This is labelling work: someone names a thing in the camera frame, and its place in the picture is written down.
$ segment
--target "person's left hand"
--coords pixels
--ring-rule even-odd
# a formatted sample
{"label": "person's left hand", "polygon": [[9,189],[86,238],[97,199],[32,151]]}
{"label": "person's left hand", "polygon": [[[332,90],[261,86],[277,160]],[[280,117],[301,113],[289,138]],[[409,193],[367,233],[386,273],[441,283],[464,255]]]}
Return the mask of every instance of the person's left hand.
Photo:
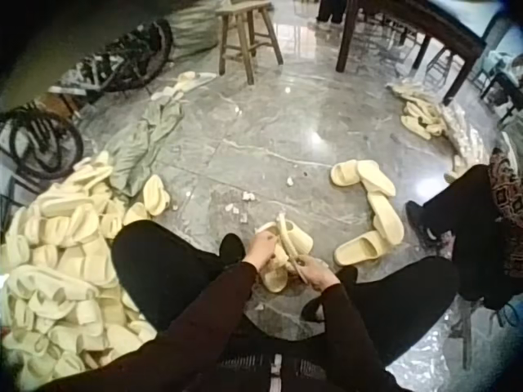
{"label": "person's left hand", "polygon": [[256,267],[259,271],[274,256],[276,236],[269,231],[256,234],[248,245],[244,261]]}

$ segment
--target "dark wooden table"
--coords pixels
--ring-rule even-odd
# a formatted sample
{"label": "dark wooden table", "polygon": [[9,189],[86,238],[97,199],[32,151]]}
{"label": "dark wooden table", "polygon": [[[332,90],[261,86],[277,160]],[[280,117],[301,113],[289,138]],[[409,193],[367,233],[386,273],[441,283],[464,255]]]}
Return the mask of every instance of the dark wooden table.
{"label": "dark wooden table", "polygon": [[345,27],[342,45],[337,56],[336,70],[345,71],[349,56],[356,18],[360,8],[382,12],[425,33],[413,69],[418,69],[432,37],[441,41],[455,55],[463,58],[464,64],[454,83],[445,94],[444,105],[448,105],[471,72],[472,66],[485,49],[485,42],[447,11],[428,0],[347,0]]}

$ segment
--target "bicycle tire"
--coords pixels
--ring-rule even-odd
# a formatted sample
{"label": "bicycle tire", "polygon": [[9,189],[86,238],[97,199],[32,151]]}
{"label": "bicycle tire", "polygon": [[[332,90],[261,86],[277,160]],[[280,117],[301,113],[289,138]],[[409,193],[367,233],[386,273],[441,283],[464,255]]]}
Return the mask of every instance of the bicycle tire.
{"label": "bicycle tire", "polygon": [[156,79],[158,75],[160,75],[160,73],[163,70],[163,67],[169,60],[173,38],[171,25],[169,24],[169,22],[167,22],[165,19],[160,19],[156,20],[154,23],[159,27],[159,29],[162,31],[163,36],[165,37],[165,44],[162,48],[162,56],[160,58],[159,66],[155,70],[153,70],[153,72],[148,74],[147,78],[144,79],[134,79],[130,82],[120,82],[118,80],[117,75],[117,77],[104,88],[104,91],[119,92],[127,90],[136,90],[147,86],[150,82]]}
{"label": "bicycle tire", "polygon": [[[35,178],[41,179],[41,180],[57,180],[59,178],[65,177],[68,174],[70,174],[73,171],[73,165],[76,162],[79,162],[80,159],[83,157],[83,140],[82,136],[80,135],[80,132],[78,129],[68,120],[62,118],[61,116],[51,113],[51,112],[44,112],[42,110],[35,110],[35,109],[27,109],[27,110],[15,110],[13,112],[10,112],[3,116],[5,121],[9,121],[10,119],[14,120],[15,125],[20,124],[20,122],[24,123],[31,123],[32,121],[37,121],[39,119],[41,120],[52,120],[61,125],[61,129],[63,129],[73,141],[74,144],[74,154],[73,158],[71,159],[71,162],[66,166],[62,167],[58,171],[37,171],[34,170],[32,167],[27,166],[27,164],[24,162],[25,157],[19,156],[18,151],[16,149],[16,136],[18,132],[22,131],[21,127],[13,127],[11,129],[11,134],[9,135],[9,151],[11,154],[11,157],[13,161],[15,161],[16,165],[18,165],[18,168],[30,176],[33,176]],[[58,135],[56,134],[56,130],[51,131],[52,136],[56,140],[56,148],[57,150],[60,149],[59,139]],[[34,148],[32,144],[29,142],[28,148],[32,149]]]}

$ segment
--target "person's right hand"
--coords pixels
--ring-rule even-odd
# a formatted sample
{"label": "person's right hand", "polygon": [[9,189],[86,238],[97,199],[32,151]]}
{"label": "person's right hand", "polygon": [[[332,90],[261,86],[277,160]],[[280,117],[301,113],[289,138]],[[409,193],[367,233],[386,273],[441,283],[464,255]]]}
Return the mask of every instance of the person's right hand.
{"label": "person's right hand", "polygon": [[326,288],[340,283],[340,279],[334,272],[326,264],[323,264],[323,261],[318,261],[314,257],[298,256],[297,268],[300,269],[300,272],[317,292],[322,292]]}

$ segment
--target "black shoe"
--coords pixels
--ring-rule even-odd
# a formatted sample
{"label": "black shoe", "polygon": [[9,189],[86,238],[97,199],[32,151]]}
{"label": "black shoe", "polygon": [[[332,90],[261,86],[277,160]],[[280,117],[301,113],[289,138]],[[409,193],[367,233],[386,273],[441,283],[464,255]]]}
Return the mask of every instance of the black shoe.
{"label": "black shoe", "polygon": [[407,220],[414,233],[418,236],[419,242],[425,248],[439,248],[442,246],[441,237],[431,238],[428,235],[428,228],[423,223],[423,207],[416,202],[408,201],[405,204]]}
{"label": "black shoe", "polygon": [[[336,276],[340,279],[340,282],[345,289],[350,291],[351,287],[355,285],[356,280],[358,279],[358,269],[353,265],[348,265],[347,267],[340,269]],[[318,318],[317,314],[320,303],[321,299],[319,297],[307,302],[306,305],[303,306],[302,319],[312,323],[321,323],[323,319]]]}
{"label": "black shoe", "polygon": [[245,258],[244,243],[236,234],[228,233],[220,244],[220,259],[224,265],[233,265]]}

